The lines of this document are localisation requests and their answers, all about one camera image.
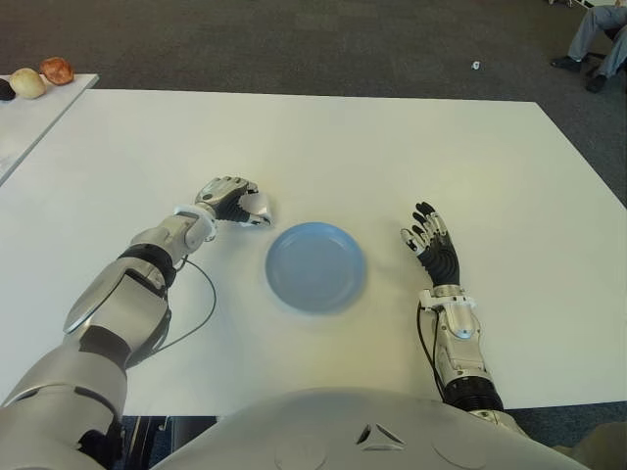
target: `small white object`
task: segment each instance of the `small white object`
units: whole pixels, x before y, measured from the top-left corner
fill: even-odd
[[[260,217],[266,218],[272,222],[272,214],[270,213],[270,202],[265,193],[245,194],[239,200],[239,205],[244,211],[253,213]],[[243,227],[250,227],[254,224],[248,222],[239,222]]]

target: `person's leg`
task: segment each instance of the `person's leg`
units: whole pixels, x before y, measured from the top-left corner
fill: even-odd
[[[568,455],[595,470],[623,470],[627,465],[627,423],[598,426]]]
[[[579,29],[575,34],[568,57],[575,61],[581,61],[588,53],[590,44],[595,36],[603,29],[622,27],[627,21],[627,9],[621,7],[595,7],[588,10]]]
[[[605,57],[601,66],[599,67],[598,74],[611,77],[616,74],[616,71],[627,60],[627,25],[623,26],[620,32],[614,37],[614,47],[611,48],[611,52]]]

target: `silver arm casing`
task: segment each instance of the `silver arm casing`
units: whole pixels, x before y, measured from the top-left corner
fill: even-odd
[[[133,238],[86,289],[68,314],[63,343],[0,408],[0,469],[113,465],[128,361],[150,354],[167,333],[173,266],[215,236],[214,219],[209,207],[177,208]]]
[[[437,401],[316,389],[221,419],[155,470],[584,470],[569,457]]]
[[[444,386],[464,376],[491,381],[479,349],[481,325],[473,313],[476,302],[460,286],[439,286],[434,294],[424,290],[419,298],[424,309],[439,315],[434,360]]]

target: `black ribbed joint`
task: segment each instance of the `black ribbed joint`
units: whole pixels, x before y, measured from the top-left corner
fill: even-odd
[[[435,254],[427,248],[418,255],[418,259],[431,276],[434,286],[459,285],[459,263],[455,250],[441,248]]]
[[[133,245],[122,253],[120,258],[137,258],[150,262],[161,271],[166,281],[166,287],[171,286],[176,277],[176,269],[174,269],[171,256],[166,250],[157,245],[145,243]]]
[[[463,409],[494,409],[503,411],[503,402],[494,384],[483,377],[461,377],[444,388],[444,403]]]

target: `blue plate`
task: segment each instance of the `blue plate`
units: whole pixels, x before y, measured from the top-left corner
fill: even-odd
[[[362,250],[344,230],[322,222],[295,225],[272,244],[265,275],[286,304],[305,311],[337,310],[362,289]]]

